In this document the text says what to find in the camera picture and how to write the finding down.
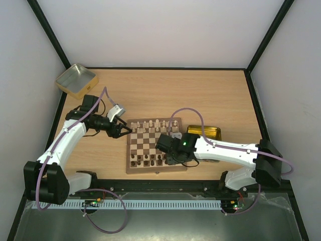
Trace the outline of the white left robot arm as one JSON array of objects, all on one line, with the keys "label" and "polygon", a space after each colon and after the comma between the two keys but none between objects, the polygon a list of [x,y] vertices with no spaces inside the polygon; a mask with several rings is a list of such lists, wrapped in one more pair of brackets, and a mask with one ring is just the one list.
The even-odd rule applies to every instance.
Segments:
[{"label": "white left robot arm", "polygon": [[64,172],[66,163],[89,129],[105,131],[114,139],[130,134],[131,129],[120,118],[124,113],[125,109],[119,105],[114,106],[106,116],[78,109],[67,113],[53,143],[37,161],[28,161],[24,166],[27,199],[37,204],[63,204],[70,194],[90,188],[96,174],[78,171],[67,177]]}]

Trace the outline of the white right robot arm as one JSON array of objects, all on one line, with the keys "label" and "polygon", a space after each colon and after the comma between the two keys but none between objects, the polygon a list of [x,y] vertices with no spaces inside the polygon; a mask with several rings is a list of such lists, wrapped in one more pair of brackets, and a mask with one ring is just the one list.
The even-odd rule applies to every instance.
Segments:
[{"label": "white right robot arm", "polygon": [[231,196],[243,187],[260,184],[278,188],[281,184],[282,155],[268,140],[258,144],[236,144],[184,133],[180,138],[160,135],[156,149],[166,154],[169,165],[189,161],[220,161],[240,165],[224,174],[219,184],[223,196]]}]

